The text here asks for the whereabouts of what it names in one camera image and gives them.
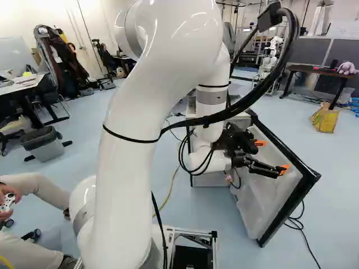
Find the yellow bag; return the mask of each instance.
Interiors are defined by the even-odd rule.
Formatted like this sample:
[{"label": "yellow bag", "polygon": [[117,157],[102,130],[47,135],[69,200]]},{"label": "yellow bag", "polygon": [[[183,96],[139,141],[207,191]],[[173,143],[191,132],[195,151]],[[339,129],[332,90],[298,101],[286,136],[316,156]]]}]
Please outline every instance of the yellow bag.
[{"label": "yellow bag", "polygon": [[321,103],[320,109],[310,117],[311,123],[319,132],[334,133],[339,110],[329,110],[329,106],[328,102]]}]

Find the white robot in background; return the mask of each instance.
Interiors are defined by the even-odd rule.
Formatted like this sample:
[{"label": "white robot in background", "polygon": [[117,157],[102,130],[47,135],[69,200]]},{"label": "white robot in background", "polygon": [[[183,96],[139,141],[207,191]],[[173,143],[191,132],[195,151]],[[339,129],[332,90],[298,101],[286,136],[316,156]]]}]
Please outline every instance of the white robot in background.
[{"label": "white robot in background", "polygon": [[276,57],[278,46],[283,44],[283,38],[275,36],[270,41],[270,46],[264,48],[264,50],[269,50],[269,55],[262,60],[262,64],[259,67],[258,74],[260,75],[260,80],[266,78],[270,73],[273,67],[277,64],[278,58]]},{"label": "white robot in background", "polygon": [[[262,64],[258,69],[257,75],[253,78],[252,89],[263,79],[265,79],[272,69],[277,64],[278,58],[276,57],[278,46],[283,44],[284,39],[278,36],[275,36],[270,41],[270,46],[264,48],[264,51],[269,52],[269,54],[263,58]],[[273,86],[268,89],[268,94],[272,93]]]}]

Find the chair wheel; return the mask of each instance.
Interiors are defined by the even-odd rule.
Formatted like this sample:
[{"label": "chair wheel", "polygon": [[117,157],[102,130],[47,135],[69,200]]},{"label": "chair wheel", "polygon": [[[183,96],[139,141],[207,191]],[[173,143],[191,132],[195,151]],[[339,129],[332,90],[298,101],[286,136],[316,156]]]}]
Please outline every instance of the chair wheel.
[{"label": "chair wheel", "polygon": [[6,228],[10,228],[12,225],[14,225],[14,220],[13,219],[8,219],[7,221],[5,221],[5,227]]},{"label": "chair wheel", "polygon": [[33,241],[37,241],[40,237],[41,237],[41,230],[40,229],[35,229],[34,231],[33,231],[33,235],[32,235],[32,237],[31,237],[31,239],[33,240]]}]

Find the black cable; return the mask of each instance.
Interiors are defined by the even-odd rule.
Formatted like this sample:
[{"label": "black cable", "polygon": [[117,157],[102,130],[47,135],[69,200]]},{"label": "black cable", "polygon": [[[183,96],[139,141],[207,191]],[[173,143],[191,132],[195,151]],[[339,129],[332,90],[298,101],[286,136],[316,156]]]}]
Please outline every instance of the black cable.
[{"label": "black cable", "polygon": [[309,8],[309,3],[310,3],[310,0],[308,0],[307,8],[305,9],[302,27],[304,27],[304,22],[305,22],[305,18],[306,18],[306,16],[307,16],[307,12],[308,12],[308,8]]},{"label": "black cable", "polygon": [[172,132],[171,129],[170,129],[169,131],[170,131],[171,134],[175,137],[175,139],[177,139],[179,142],[182,142],[182,140],[180,140],[180,139]]},{"label": "black cable", "polygon": [[234,185],[232,182],[230,182],[230,184],[235,188],[235,189],[240,189],[241,186],[237,187],[236,185]]},{"label": "black cable", "polygon": [[153,192],[152,192],[152,203],[153,203],[153,207],[155,208],[155,213],[156,213],[158,225],[159,225],[159,228],[160,228],[161,233],[162,233],[163,269],[167,269],[167,244],[166,244],[166,238],[165,238],[165,236],[164,236],[162,220],[161,220],[161,216],[160,216],[160,214],[159,214],[159,209],[158,209],[158,206],[157,206],[157,203],[156,203],[155,196],[153,195]]},{"label": "black cable", "polygon": [[233,184],[233,182],[230,182],[230,184],[235,188],[235,189],[240,189],[242,186],[242,178],[240,177],[240,175],[238,174],[237,168],[234,168],[234,170],[236,171],[236,174],[238,176],[238,179],[240,180],[240,185],[237,187],[236,185]]},{"label": "black cable", "polygon": [[304,237],[305,243],[306,243],[306,245],[307,245],[307,248],[308,248],[308,250],[309,250],[309,252],[310,252],[312,258],[314,259],[316,265],[318,266],[318,269],[321,269],[321,267],[320,267],[320,265],[319,265],[319,262],[317,261],[317,259],[316,259],[315,255],[314,255],[313,251],[312,251],[311,248],[310,248],[308,239],[307,239],[305,233],[303,232],[304,224],[299,221],[299,219],[300,219],[300,218],[303,216],[303,214],[304,214],[304,210],[305,210],[304,201],[302,201],[302,206],[303,206],[302,211],[301,211],[301,213],[300,213],[300,215],[299,215],[298,217],[289,217],[289,218],[288,218],[288,221],[290,221],[294,226],[289,225],[289,224],[286,224],[286,223],[284,223],[284,225],[285,225],[286,227],[289,227],[289,228],[293,229],[293,230],[298,230],[298,231],[301,232],[301,234],[302,234],[303,237]]},{"label": "black cable", "polygon": [[[184,155],[184,151],[185,151],[185,145],[188,142],[188,140],[190,139],[190,136],[193,134],[194,129],[190,132],[189,135],[186,135],[186,137],[182,140],[179,149],[178,149],[178,161],[179,161],[179,165],[181,166],[181,168],[186,171],[187,173],[189,173],[190,175],[193,176],[198,176],[198,175],[202,175],[206,172],[211,160],[212,160],[212,156],[214,154],[214,148],[212,148],[208,154],[206,155],[205,159],[203,160],[203,162],[194,170],[189,170],[186,165],[185,162],[183,160],[183,155]],[[206,164],[206,166],[203,168],[203,170],[199,173],[195,173],[198,170],[200,170],[204,165]]]},{"label": "black cable", "polygon": [[[256,101],[258,101],[259,98],[261,98],[268,90],[268,88],[274,83],[274,81],[280,76],[280,74],[283,71],[283,68],[286,66],[289,56],[291,55],[291,51],[293,49],[293,42],[295,42],[299,36],[299,22],[297,17],[294,15],[294,13],[289,10],[288,8],[280,8],[277,10],[278,16],[285,16],[288,18],[289,28],[288,28],[288,38],[286,41],[286,44],[283,48],[283,53],[278,59],[275,67],[273,70],[269,73],[268,76],[264,80],[262,80],[260,83],[257,84],[257,86],[249,92],[246,96],[244,96],[242,99],[234,103],[233,105],[227,107],[226,109],[214,113],[212,115],[207,115],[201,118],[196,119],[189,119],[189,120],[183,120],[174,124],[171,124],[170,126],[167,126],[163,128],[160,132],[160,135],[155,140],[137,140],[133,138],[128,138],[125,136],[121,136],[120,134],[114,133],[111,130],[107,129],[104,125],[105,131],[110,133],[111,135],[124,139],[126,141],[136,142],[136,143],[154,143],[157,142],[161,136],[168,130],[178,127],[189,127],[189,126],[199,126],[199,125],[210,125],[213,123],[221,122],[226,119],[232,118],[235,115],[245,111],[248,109],[252,104],[254,104]],[[258,31],[258,27],[256,26],[253,32],[247,37],[245,42],[242,44],[240,50],[238,51],[237,55],[235,56],[232,64],[231,64],[231,74],[234,69],[234,65],[236,63],[236,60],[242,53],[245,46],[249,43],[251,38],[255,35],[255,33]]]}]

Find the person's leg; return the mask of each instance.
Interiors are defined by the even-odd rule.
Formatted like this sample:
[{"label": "person's leg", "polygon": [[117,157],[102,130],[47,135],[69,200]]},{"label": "person's leg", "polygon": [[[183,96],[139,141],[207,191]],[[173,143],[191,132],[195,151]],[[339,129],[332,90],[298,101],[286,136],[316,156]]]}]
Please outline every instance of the person's leg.
[{"label": "person's leg", "polygon": [[63,260],[61,252],[50,251],[1,231],[0,256],[8,260],[15,269],[58,269]]},{"label": "person's leg", "polygon": [[19,189],[22,195],[33,193],[58,209],[68,209],[70,194],[39,173],[3,175],[0,181]]}]

